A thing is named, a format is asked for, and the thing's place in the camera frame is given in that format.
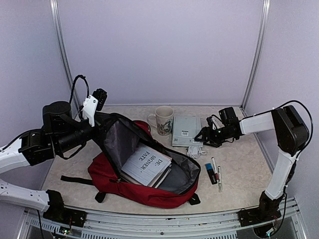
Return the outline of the grey photo cover book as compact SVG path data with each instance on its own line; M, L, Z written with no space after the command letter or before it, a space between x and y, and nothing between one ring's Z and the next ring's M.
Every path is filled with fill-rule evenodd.
M147 187L157 188L164 181L164 179L168 176L170 172L171 172L171 169L169 169L167 172L164 172L158 179L156 179L154 182L151 182L149 185L147 185ZM137 180L133 179L131 176L125 173L121 174L121 178L129 183L142 185L142 183L138 182Z

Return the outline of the red backpack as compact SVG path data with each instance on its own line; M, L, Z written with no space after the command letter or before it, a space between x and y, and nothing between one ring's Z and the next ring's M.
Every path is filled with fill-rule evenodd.
M88 167L91 178L61 176L62 181L95 186L99 203L115 194L164 209L200 204L195 191L201 167L194 159L155 140L145 121L118 113L96 113L95 121L93 140L102 153Z

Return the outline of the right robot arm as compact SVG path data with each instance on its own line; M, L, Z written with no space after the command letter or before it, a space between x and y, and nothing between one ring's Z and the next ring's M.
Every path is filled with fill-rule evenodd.
M284 218L280 212L281 202L287 201L287 186L291 181L300 154L312 140L313 118L307 107L297 100L290 100L270 110L239 119L232 107L219 111L217 119L222 127L213 123L215 115L207 118L208 126L195 136L196 141L215 148L244 135L254 134L261 139L262 134L273 134L274 151L266 149L260 142L263 153L272 166L272 177L261 193L259 205L243 209L238 213L241 226L263 223L275 218Z

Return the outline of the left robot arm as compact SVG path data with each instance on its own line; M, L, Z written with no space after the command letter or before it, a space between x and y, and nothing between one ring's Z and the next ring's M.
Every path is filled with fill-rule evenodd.
M43 107L42 128L28 130L0 149L0 171L35 166L56 156L66 159L65 152L82 150L90 140L104 149L103 141L110 126L110 114L93 112L93 121L76 121L71 117L71 105L57 101ZM83 226L86 213L64 206L60 192L36 191L1 180L0 199L3 202L36 209L43 217L70 226Z

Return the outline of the thin grey booklet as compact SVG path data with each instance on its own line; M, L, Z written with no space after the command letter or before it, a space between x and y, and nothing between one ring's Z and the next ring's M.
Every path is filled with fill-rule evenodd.
M202 142L194 139L201 129L201 122L198 116L174 116L172 127L172 146L203 146Z

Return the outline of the white Designer Fate book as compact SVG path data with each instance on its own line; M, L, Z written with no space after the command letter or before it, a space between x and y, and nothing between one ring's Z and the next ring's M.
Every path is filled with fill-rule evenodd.
M171 157L139 143L121 168L121 174L125 173L142 183L142 186L147 186L171 169L171 161Z

